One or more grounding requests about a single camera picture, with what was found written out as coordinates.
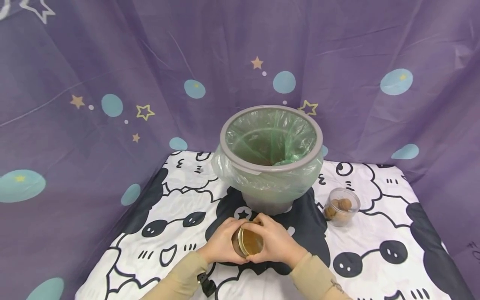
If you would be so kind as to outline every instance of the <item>hand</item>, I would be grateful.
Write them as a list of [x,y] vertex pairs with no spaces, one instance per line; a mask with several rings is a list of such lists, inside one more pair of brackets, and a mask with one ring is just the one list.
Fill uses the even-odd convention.
[[197,250],[197,253],[200,254],[208,264],[215,262],[244,264],[248,262],[233,250],[232,245],[233,234],[245,222],[248,222],[248,220],[237,220],[231,217],[226,219],[215,230],[207,244]]
[[241,227],[259,234],[264,239],[264,248],[260,253],[248,256],[248,261],[256,264],[266,261],[282,262],[293,269],[308,253],[305,248],[295,242],[281,224],[271,217],[258,214],[253,221],[260,225],[246,223]]

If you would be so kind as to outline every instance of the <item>black and white cloth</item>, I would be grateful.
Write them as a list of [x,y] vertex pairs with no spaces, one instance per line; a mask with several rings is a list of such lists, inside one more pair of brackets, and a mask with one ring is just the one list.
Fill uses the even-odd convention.
[[[215,176],[211,155],[183,151],[168,158],[76,299],[139,299],[226,218],[255,218],[241,193]],[[337,187],[361,201],[344,228],[322,215]],[[396,167],[325,161],[312,188],[274,219],[329,266],[354,300],[473,299]],[[213,264],[208,275],[217,291],[210,299],[301,299],[289,272],[281,263]],[[198,289],[192,299],[206,296]]]

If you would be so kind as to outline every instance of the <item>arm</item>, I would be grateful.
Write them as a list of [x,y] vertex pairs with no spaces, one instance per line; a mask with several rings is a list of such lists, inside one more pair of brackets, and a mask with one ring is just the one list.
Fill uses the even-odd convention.
[[295,242],[281,224],[264,214],[258,214],[255,219],[261,226],[246,223],[242,228],[261,235],[264,248],[260,253],[248,256],[249,261],[287,264],[292,269],[293,283],[306,300],[351,300],[320,258],[312,256]]
[[214,262],[244,264],[246,259],[233,250],[232,235],[247,220],[228,218],[223,222],[207,244],[196,252],[188,253],[169,274],[151,289],[141,300],[187,300],[199,287],[197,276],[207,271]]
[[318,256],[305,254],[290,277],[307,300],[351,300]]
[[207,270],[206,260],[197,252],[182,258],[141,300],[188,300],[199,287],[197,276]]

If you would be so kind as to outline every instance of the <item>plastic container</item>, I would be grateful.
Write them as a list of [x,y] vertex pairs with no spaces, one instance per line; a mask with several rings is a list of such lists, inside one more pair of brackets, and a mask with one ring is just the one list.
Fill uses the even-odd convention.
[[240,227],[232,236],[232,245],[239,256],[246,258],[263,250],[264,239],[255,232]]
[[256,106],[225,123],[212,166],[221,180],[241,191],[252,210],[277,215],[317,180],[322,143],[320,127],[305,113]]
[[324,216],[333,226],[342,227],[350,222],[359,209],[360,199],[354,192],[336,188],[328,195]]

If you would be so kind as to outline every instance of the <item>trash can rim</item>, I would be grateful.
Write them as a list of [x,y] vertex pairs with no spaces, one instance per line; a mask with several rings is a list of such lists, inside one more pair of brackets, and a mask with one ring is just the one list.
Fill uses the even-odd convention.
[[[280,110],[285,110],[288,112],[291,112],[299,117],[304,118],[308,123],[310,123],[315,130],[315,134],[317,136],[315,145],[313,146],[312,150],[301,160],[296,161],[294,163],[288,164],[288,165],[282,165],[282,166],[261,166],[261,165],[256,165],[253,163],[250,163],[248,161],[245,161],[241,159],[240,157],[236,156],[227,146],[227,142],[225,141],[225,135],[227,134],[227,128],[229,125],[238,117],[251,113],[252,111],[256,110],[261,110],[261,109],[280,109]],[[310,117],[309,115],[305,114],[304,112],[301,112],[297,109],[286,107],[286,106],[281,106],[281,105],[259,105],[259,106],[253,106],[250,108],[243,109],[233,116],[231,116],[227,122],[222,127],[222,131],[220,132],[220,146],[222,147],[222,150],[225,152],[225,155],[234,163],[254,170],[258,172],[285,172],[285,171],[290,171],[293,169],[300,168],[308,163],[310,163],[312,160],[314,160],[318,153],[321,151],[322,145],[324,141],[324,136],[322,133],[322,130],[320,129],[320,126],[317,124],[317,122]]]

